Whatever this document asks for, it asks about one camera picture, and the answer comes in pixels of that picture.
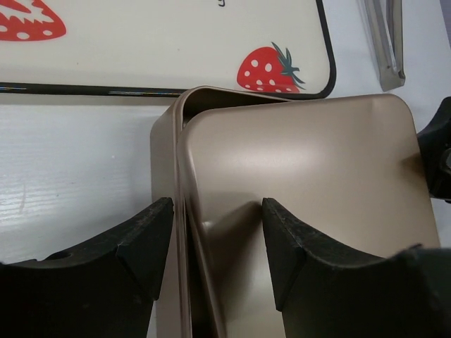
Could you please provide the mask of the gold tin lid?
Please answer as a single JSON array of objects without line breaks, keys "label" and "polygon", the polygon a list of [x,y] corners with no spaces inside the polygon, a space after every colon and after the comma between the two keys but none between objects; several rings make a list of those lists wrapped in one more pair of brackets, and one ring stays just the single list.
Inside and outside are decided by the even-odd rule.
[{"label": "gold tin lid", "polygon": [[214,337],[285,336],[265,198],[375,256],[440,245],[412,113],[398,96],[213,108],[184,126],[177,150]]}]

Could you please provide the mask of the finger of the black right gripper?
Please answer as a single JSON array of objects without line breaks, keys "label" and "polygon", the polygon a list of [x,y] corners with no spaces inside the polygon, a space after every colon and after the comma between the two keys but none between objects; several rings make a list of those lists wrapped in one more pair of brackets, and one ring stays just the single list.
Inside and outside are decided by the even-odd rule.
[{"label": "finger of the black right gripper", "polygon": [[442,100],[417,139],[430,196],[450,203],[450,97]]}]

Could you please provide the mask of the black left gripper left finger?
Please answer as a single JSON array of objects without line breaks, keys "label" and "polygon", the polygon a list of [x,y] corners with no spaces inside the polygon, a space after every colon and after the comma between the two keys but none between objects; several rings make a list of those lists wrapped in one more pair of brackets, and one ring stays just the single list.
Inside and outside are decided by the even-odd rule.
[{"label": "black left gripper left finger", "polygon": [[161,198],[42,261],[1,265],[2,337],[146,337],[173,227]]}]

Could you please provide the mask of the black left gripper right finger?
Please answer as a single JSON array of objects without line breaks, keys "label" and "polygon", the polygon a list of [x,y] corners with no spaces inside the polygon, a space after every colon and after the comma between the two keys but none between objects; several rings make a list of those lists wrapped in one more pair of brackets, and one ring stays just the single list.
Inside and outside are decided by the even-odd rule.
[{"label": "black left gripper right finger", "polygon": [[380,258],[262,202],[276,309],[287,337],[449,337],[450,250]]}]

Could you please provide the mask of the metal tongs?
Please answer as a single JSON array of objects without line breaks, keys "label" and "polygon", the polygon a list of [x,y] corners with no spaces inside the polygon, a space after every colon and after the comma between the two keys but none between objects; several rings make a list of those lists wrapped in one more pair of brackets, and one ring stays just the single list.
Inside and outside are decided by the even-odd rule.
[{"label": "metal tongs", "polygon": [[371,40],[378,65],[379,82],[384,92],[403,87],[404,44],[402,1],[364,1]]}]

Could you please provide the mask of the gold square tin box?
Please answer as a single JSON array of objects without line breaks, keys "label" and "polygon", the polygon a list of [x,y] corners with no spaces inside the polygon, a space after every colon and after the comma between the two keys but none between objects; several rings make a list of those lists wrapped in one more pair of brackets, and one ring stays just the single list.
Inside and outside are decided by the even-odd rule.
[{"label": "gold square tin box", "polygon": [[185,124],[196,115],[217,108],[289,102],[289,99],[201,86],[180,95],[154,123],[150,134],[152,198],[170,197],[174,203],[171,240],[159,300],[157,337],[192,337],[189,253],[185,205],[180,193],[176,146]]}]

